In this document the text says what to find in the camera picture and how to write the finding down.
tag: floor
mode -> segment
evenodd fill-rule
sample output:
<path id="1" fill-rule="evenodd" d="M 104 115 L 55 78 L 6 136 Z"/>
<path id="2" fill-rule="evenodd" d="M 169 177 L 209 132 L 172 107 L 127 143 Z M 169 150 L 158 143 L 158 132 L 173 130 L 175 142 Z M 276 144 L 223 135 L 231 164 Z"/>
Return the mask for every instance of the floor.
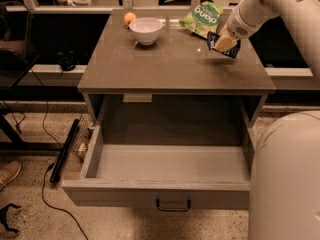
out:
<path id="1" fill-rule="evenodd" d="M 87 129 L 91 127 L 84 103 L 32 103 L 7 102 L 20 124 L 21 137 L 25 141 L 64 142 L 73 120 L 81 119 L 80 130 L 70 147 L 63 168 L 63 178 L 78 177 L 82 162 L 77 154 L 81 142 L 86 141 Z M 287 108 L 265 109 L 255 124 L 257 139 L 274 120 L 288 113 Z M 12 114 L 6 116 L 13 125 Z M 0 140 L 5 137 L 0 132 Z M 90 240 L 104 239 L 247 239 L 248 211 L 190 210 L 186 213 L 160 212 L 149 209 L 77 207 L 61 189 L 60 183 L 48 184 L 50 172 L 44 179 L 48 166 L 55 161 L 56 153 L 7 152 L 2 151 L 0 166 L 11 160 L 22 163 L 19 176 L 0 192 L 0 207 L 8 203 L 20 205 L 18 210 L 8 212 L 9 226 L 20 230 L 19 234 L 8 233 L 0 225 L 0 239 L 85 239 L 75 221 L 65 212 L 48 207 L 42 200 L 42 186 L 45 182 L 44 198 L 52 206 L 66 209 L 74 215 Z"/>

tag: shoe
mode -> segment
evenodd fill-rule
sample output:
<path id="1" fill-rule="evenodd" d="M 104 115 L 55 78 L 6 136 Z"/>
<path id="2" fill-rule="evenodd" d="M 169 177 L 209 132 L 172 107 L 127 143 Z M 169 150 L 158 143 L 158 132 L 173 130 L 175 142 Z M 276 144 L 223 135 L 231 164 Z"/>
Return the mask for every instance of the shoe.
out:
<path id="1" fill-rule="evenodd" d="M 12 180 L 14 180 L 21 170 L 21 163 L 13 161 L 0 169 L 0 191 Z"/>

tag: tabletop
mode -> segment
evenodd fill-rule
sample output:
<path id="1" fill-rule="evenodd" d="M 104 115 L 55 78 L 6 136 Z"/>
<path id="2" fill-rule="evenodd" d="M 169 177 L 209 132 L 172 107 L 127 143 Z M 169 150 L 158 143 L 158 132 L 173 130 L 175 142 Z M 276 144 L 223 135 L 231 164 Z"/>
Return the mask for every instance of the tabletop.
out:
<path id="1" fill-rule="evenodd" d="M 137 43 L 124 25 L 124 9 L 115 9 L 79 83 L 83 93 L 237 94 L 274 92 L 249 40 L 241 40 L 236 59 L 208 49 L 207 41 L 180 26 L 187 9 L 136 9 L 137 17 L 162 21 L 159 39 Z M 219 28 L 230 11 L 224 10 Z"/>

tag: label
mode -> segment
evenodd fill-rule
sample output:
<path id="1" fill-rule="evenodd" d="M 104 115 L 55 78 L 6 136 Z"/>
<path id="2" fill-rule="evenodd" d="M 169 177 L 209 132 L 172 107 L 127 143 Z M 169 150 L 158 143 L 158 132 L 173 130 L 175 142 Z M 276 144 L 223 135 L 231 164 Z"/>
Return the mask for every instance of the label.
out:
<path id="1" fill-rule="evenodd" d="M 218 24 L 219 13 L 209 4 L 200 4 L 192 11 L 194 20 L 205 26 L 214 26 Z"/>

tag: black desk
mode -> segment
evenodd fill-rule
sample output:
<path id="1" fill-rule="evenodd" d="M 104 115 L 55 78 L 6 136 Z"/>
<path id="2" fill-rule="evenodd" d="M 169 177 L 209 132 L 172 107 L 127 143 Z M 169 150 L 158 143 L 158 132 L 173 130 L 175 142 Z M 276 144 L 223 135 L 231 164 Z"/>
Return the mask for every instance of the black desk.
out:
<path id="1" fill-rule="evenodd" d="M 20 80 L 34 66 L 39 56 L 36 56 L 24 71 L 1 71 L 0 70 L 0 89 L 14 88 Z M 10 139 L 11 142 L 0 142 L 0 150 L 28 150 L 28 151 L 60 151 L 65 153 L 75 134 L 79 120 L 75 120 L 68 135 L 66 143 L 33 143 L 25 142 L 19 134 L 12 128 L 0 111 L 0 129 Z"/>

